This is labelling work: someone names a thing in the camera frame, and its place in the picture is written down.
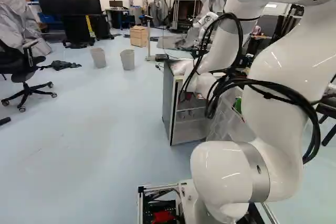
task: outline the gray trash can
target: gray trash can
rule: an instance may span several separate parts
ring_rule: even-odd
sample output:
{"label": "gray trash can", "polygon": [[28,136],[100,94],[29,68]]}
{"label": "gray trash can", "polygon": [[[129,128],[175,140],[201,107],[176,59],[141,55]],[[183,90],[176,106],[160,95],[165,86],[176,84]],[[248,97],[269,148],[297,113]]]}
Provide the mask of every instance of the gray trash can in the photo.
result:
{"label": "gray trash can", "polygon": [[90,49],[91,56],[94,61],[94,65],[96,68],[104,68],[106,67],[106,60],[105,60],[105,52],[102,48],[92,48]]}
{"label": "gray trash can", "polygon": [[134,69],[134,50],[126,49],[120,53],[120,58],[124,70]]}

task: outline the office chair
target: office chair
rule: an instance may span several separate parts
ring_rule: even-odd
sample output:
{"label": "office chair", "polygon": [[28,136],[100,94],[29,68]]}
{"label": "office chair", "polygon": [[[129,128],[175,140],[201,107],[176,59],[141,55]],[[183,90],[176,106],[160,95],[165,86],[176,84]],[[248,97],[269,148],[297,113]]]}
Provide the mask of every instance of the office chair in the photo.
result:
{"label": "office chair", "polygon": [[26,83],[26,81],[34,75],[36,70],[38,70],[39,67],[37,66],[37,64],[46,60],[46,57],[44,56],[33,57],[31,48],[37,43],[38,40],[33,40],[24,44],[24,53],[22,53],[19,49],[9,47],[0,40],[0,47],[3,49],[3,51],[0,51],[0,73],[12,74],[12,82],[22,83],[24,88],[22,91],[16,93],[15,95],[1,100],[3,106],[8,106],[9,101],[17,97],[23,96],[17,108],[20,112],[25,112],[26,108],[23,105],[25,104],[27,98],[33,93],[48,94],[52,98],[57,97],[56,93],[39,90],[46,86],[52,88],[54,85],[51,81],[33,87],[29,87]]}

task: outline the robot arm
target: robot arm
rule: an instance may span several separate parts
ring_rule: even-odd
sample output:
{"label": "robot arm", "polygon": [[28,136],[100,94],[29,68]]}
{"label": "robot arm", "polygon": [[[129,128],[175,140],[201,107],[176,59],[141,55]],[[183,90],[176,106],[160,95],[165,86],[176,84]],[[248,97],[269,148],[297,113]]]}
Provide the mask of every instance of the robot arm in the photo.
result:
{"label": "robot arm", "polygon": [[[294,30],[258,55],[248,77],[283,84],[309,101],[320,100],[335,72],[336,45],[327,38],[334,37],[336,32],[336,1],[228,0],[225,11],[240,19],[252,19],[261,14],[267,2],[304,4],[305,14]],[[215,81],[206,72],[229,67],[236,56],[238,39],[230,23],[228,19],[221,22],[213,46],[197,70],[201,75],[194,78],[195,89],[205,97]],[[246,37],[253,26],[242,26],[246,27]],[[258,136],[254,141],[206,142],[191,157],[199,197],[222,223],[242,217],[248,202],[279,201],[293,196],[302,180],[301,137],[307,116],[300,108],[266,100],[246,87],[242,112]]]}

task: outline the cabinet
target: cabinet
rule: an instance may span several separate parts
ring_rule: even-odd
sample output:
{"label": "cabinet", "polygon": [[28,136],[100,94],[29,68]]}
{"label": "cabinet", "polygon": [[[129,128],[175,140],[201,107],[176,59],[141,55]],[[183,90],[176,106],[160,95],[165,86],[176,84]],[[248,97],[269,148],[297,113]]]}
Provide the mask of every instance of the cabinet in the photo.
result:
{"label": "cabinet", "polygon": [[170,145],[204,140],[209,132],[210,120],[204,116],[205,100],[197,95],[179,102],[183,76],[173,74],[176,61],[167,61],[163,71],[162,121]]}

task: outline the light blue floor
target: light blue floor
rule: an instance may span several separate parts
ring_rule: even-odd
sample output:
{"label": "light blue floor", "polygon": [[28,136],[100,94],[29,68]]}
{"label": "light blue floor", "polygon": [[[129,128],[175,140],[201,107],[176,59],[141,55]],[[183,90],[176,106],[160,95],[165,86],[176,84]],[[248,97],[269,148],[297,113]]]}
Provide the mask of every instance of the light blue floor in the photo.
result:
{"label": "light blue floor", "polygon": [[[152,36],[161,34],[152,30]],[[163,53],[155,42],[151,46],[152,54]],[[191,177],[189,158],[198,143],[169,146],[161,120],[163,73],[144,60],[147,48],[130,46],[123,37],[95,47],[105,50],[108,67],[95,69],[88,48],[53,44],[46,65],[53,60],[83,65],[45,69],[29,80],[30,85],[52,81],[58,97],[31,96],[25,113],[17,111],[18,100],[0,106],[0,118],[12,117],[0,127],[1,224],[131,224],[138,185]],[[124,71],[120,61],[119,53],[129,48],[135,50],[134,71]],[[0,77],[2,98],[21,88]],[[322,125],[323,135],[333,123]],[[306,144],[309,137],[308,127]],[[335,150],[336,140],[322,148],[293,199],[270,204],[280,223],[334,223]]]}

